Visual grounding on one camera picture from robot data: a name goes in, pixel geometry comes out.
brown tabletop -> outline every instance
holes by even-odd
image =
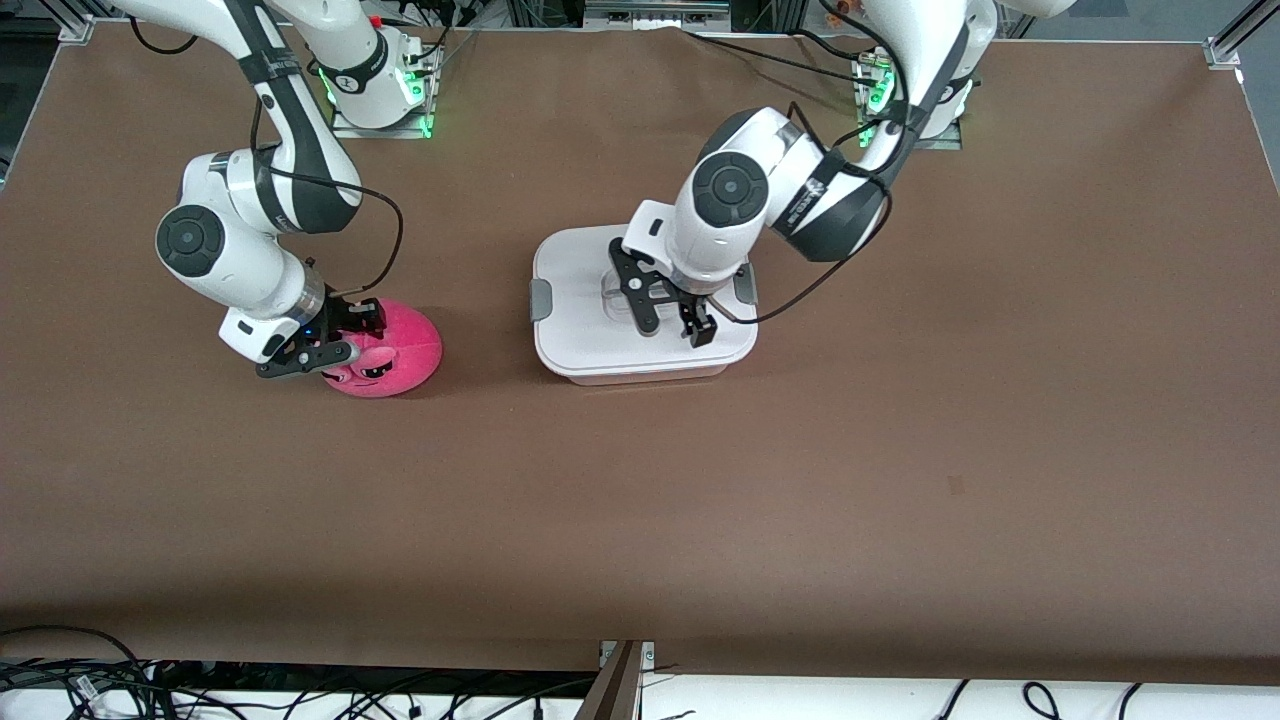
[[[154,256],[186,161],[247,143],[232,59],[99,27],[0,195],[0,624],[163,657],[567,669],[634,637],[687,671],[1280,680],[1280,196],[1240,87],[1194,45],[997,44],[983,77],[965,149],[914,155],[883,236],[746,360],[589,389],[534,352],[538,243],[672,200],[736,110],[797,99],[829,140],[849,94],[677,31],[480,33],[436,137],[346,141],[408,219],[383,293],[447,347],[360,401],[259,380]],[[285,243],[348,286],[392,231],[366,202]],[[765,307],[822,270],[753,258]]]

gray floor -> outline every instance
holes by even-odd
[[[1037,20],[1041,40],[1192,40],[1226,27],[1248,0],[1078,0],[1068,13]],[[1244,91],[1272,176],[1280,170],[1280,17],[1240,49]]]

plush toy eye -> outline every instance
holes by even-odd
[[[390,370],[390,369],[392,369],[392,363],[388,360],[385,365],[379,365],[376,368],[366,368],[366,369],[361,370],[360,374],[365,375],[369,379],[374,379],[374,378],[380,378],[380,377],[385,375],[387,370]]]

plush toy face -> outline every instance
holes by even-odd
[[[440,366],[440,333],[421,313],[394,300],[381,300],[383,337],[344,336],[360,348],[351,365],[321,370],[329,387],[356,397],[389,397],[422,384]]]

pink plush toy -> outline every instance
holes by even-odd
[[[416,388],[440,366],[440,333],[417,310],[381,300],[387,329],[381,340],[365,333],[344,336],[360,348],[351,365],[326,368],[329,387],[356,397],[390,397]]]

